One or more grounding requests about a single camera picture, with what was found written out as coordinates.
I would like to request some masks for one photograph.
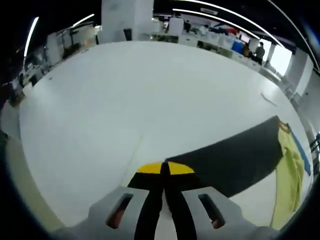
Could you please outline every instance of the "ceiling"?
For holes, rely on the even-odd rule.
[[[288,20],[275,9],[267,0],[249,1],[249,0],[203,0],[241,14],[258,25],[265,28],[268,32],[275,36],[279,36],[290,40],[296,45],[308,52],[308,48]],[[320,24],[317,20],[317,9],[320,3],[311,0],[300,2],[274,0],[277,4],[298,26],[301,32],[308,38],[304,31],[305,26],[302,24],[301,18],[309,23],[311,28],[320,33]],[[2,37],[1,54],[1,75],[0,81],[5,81],[10,75],[9,69],[15,65],[17,59],[23,57],[24,45],[27,35],[35,17],[39,17],[37,26],[33,32],[29,50],[34,50],[37,46],[45,43],[47,35],[62,29],[65,29],[80,19],[94,13],[95,16],[90,20],[95,21],[98,25],[101,23],[101,0],[90,0],[83,2],[79,0],[30,0],[30,1],[3,1],[1,9],[6,9],[6,14],[2,14],[2,26],[5,36]],[[174,0],[154,0],[155,13],[172,13],[172,8],[185,9],[200,12],[200,8],[204,7],[198,3],[174,1]],[[239,17],[218,10],[218,17],[226,19],[230,22],[240,25],[250,31],[261,31],[252,24],[246,22]]]

